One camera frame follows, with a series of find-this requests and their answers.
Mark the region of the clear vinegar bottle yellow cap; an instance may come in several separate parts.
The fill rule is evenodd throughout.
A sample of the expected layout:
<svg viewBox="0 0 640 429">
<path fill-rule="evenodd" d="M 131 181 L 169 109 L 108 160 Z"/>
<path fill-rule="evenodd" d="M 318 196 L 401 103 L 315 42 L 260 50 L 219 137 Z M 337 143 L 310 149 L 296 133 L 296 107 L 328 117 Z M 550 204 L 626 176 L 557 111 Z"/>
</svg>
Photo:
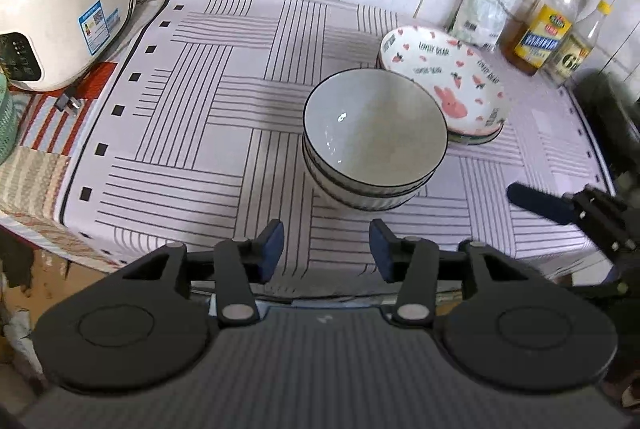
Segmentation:
<svg viewBox="0 0 640 429">
<path fill-rule="evenodd" d="M 577 71 L 596 45 L 602 25 L 611 12 L 611 5 L 600 0 L 593 12 L 570 28 L 542 67 L 542 74 L 550 82 L 561 87 Z"/>
</svg>

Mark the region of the white bowl black rim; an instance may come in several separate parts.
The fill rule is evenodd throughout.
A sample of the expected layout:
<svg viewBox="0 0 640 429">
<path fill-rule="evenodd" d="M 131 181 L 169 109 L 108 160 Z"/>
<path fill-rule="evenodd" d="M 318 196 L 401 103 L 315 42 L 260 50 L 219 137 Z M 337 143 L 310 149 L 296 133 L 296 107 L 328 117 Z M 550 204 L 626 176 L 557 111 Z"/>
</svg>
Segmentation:
<svg viewBox="0 0 640 429">
<path fill-rule="evenodd" d="M 322 80 L 306 100 L 303 128 L 314 154 L 332 169 L 380 188 L 423 179 L 448 145 L 446 120 L 431 94 L 376 68 Z"/>
<path fill-rule="evenodd" d="M 307 175 L 311 178 L 318 194 L 336 207 L 350 208 L 358 210 L 358 212 L 387 212 L 387 210 L 392 210 L 408 203 L 422 191 L 422 188 L 419 188 L 416 191 L 410 191 L 405 194 L 383 197 L 358 194 L 342 188 L 323 175 L 310 160 L 304 149 L 300 150 L 300 154 L 302 154 Z"/>
<path fill-rule="evenodd" d="M 416 191 L 419 188 L 424 188 L 424 186 L 426 186 L 426 183 L 430 181 L 431 178 L 435 175 L 435 171 L 432 170 L 423 179 L 419 180 L 416 183 L 409 184 L 408 186 L 392 186 L 391 188 L 380 188 L 379 186 L 371 186 L 371 184 L 359 183 L 355 180 L 341 176 L 336 170 L 332 169 L 326 162 L 324 162 L 321 158 L 314 154 L 314 150 L 311 149 L 311 145 L 306 134 L 302 135 L 302 140 L 300 140 L 300 149 L 304 149 L 306 151 L 306 154 L 309 156 L 310 160 L 316 165 L 316 167 L 322 172 L 322 174 L 327 176 L 332 182 L 338 184 L 344 189 L 348 189 L 349 191 L 354 191 L 358 194 L 363 195 L 375 197 L 397 196 L 400 194 L 408 193 L 410 191 Z"/>
</svg>

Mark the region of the striped white table mat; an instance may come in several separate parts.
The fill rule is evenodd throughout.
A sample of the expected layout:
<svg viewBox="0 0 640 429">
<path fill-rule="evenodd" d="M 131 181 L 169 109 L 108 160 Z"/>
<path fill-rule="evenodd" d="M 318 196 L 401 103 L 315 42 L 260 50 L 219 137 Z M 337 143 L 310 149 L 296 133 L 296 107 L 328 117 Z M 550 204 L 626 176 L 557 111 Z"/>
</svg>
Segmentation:
<svg viewBox="0 0 640 429">
<path fill-rule="evenodd" d="M 91 108 L 58 219 L 118 265 L 278 219 L 281 297 L 385 293 L 375 217 L 550 276 L 597 261 L 577 227 L 512 205 L 514 182 L 610 184 L 567 90 L 377 8 L 165 0 Z"/>
</svg>

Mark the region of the yellow label oil bottle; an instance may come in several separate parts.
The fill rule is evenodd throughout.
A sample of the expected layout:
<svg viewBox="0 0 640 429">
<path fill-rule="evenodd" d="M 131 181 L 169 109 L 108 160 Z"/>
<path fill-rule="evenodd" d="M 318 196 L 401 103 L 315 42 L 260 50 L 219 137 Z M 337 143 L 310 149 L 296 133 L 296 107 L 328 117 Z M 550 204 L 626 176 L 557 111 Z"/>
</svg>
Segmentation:
<svg viewBox="0 0 640 429">
<path fill-rule="evenodd" d="M 525 75 L 535 75 L 559 47 L 577 13 L 578 0 L 534 0 L 524 22 L 502 47 L 506 60 Z"/>
</svg>

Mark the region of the white plastic food bag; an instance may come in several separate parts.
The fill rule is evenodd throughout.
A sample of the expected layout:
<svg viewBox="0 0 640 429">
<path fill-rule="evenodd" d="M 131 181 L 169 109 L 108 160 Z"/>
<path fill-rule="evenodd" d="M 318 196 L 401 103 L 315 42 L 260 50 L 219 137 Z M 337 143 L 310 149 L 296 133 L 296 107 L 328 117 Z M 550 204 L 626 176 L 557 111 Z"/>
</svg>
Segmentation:
<svg viewBox="0 0 640 429">
<path fill-rule="evenodd" d="M 461 0 L 449 33 L 469 45 L 492 50 L 514 4 L 516 0 Z"/>
</svg>

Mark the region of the blue fried egg plate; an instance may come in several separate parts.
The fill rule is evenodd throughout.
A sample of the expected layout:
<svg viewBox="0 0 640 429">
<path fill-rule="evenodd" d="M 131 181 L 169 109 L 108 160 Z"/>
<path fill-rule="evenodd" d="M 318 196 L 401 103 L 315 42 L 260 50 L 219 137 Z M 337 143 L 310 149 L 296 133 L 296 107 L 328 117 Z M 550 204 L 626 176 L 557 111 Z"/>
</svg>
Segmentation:
<svg viewBox="0 0 640 429">
<path fill-rule="evenodd" d="M 502 82 L 476 51 L 464 48 L 449 56 L 394 49 L 378 56 L 386 70 L 417 82 L 431 94 L 449 133 L 463 140 L 498 134 L 510 111 Z"/>
</svg>

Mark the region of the rice cooker power plug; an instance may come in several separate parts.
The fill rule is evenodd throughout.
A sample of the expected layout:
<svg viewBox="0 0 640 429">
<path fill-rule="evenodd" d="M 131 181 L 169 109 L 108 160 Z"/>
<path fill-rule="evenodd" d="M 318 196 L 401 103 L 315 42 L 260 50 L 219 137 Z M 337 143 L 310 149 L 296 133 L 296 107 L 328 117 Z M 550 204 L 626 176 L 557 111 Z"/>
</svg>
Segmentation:
<svg viewBox="0 0 640 429">
<path fill-rule="evenodd" d="M 76 115 L 82 108 L 82 102 L 79 101 L 73 93 L 63 92 L 56 99 L 54 107 L 58 112 Z"/>
</svg>

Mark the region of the pink rabbit carrot plate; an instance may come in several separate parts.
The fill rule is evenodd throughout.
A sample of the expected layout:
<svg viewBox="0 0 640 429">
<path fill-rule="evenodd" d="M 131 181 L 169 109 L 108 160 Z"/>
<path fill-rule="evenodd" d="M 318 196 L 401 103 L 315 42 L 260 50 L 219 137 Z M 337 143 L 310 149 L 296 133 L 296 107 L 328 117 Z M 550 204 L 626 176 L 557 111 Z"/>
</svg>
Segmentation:
<svg viewBox="0 0 640 429">
<path fill-rule="evenodd" d="M 471 46 L 441 30 L 395 28 L 383 37 L 378 59 L 430 93 L 453 134 L 488 137 L 506 122 L 510 101 L 498 75 Z"/>
</svg>

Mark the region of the colourful striped cloth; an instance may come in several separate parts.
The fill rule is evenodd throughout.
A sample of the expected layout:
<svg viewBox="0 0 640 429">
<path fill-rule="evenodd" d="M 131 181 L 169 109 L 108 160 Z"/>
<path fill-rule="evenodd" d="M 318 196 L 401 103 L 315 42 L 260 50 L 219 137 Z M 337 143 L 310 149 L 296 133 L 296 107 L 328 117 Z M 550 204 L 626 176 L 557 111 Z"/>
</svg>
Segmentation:
<svg viewBox="0 0 640 429">
<path fill-rule="evenodd" d="M 75 115 L 55 108 L 56 99 L 62 96 L 60 90 L 10 90 L 18 129 L 14 149 L 1 164 L 1 227 L 21 241 L 96 271 L 108 273 L 118 268 L 110 258 L 99 255 L 56 222 L 54 206 L 91 108 L 131 39 L 153 19 L 162 3 L 163 0 L 137 3 L 126 32 L 112 46 L 106 61 L 93 67 L 80 85 L 76 93 L 80 110 Z"/>
</svg>

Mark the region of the green plastic basket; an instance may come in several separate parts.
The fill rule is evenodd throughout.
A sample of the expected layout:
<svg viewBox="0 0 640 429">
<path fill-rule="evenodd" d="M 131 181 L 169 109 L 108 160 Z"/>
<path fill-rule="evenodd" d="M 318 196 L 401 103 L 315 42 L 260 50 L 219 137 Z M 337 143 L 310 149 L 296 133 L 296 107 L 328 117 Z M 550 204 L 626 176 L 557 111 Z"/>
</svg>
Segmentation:
<svg viewBox="0 0 640 429">
<path fill-rule="evenodd" d="M 0 74 L 0 163 L 11 155 L 17 137 L 18 119 L 9 82 Z"/>
</svg>

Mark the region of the black wok pan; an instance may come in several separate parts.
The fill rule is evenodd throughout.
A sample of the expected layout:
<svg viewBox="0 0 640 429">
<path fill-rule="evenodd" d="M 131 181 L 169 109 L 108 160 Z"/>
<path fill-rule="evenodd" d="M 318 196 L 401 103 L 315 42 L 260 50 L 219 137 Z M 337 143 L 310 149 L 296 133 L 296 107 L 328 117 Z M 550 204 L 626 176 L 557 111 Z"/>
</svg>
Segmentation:
<svg viewBox="0 0 640 429">
<path fill-rule="evenodd" d="M 623 85 L 605 72 L 586 71 L 573 87 L 599 145 L 616 193 L 639 201 L 639 101 L 627 100 Z"/>
</svg>

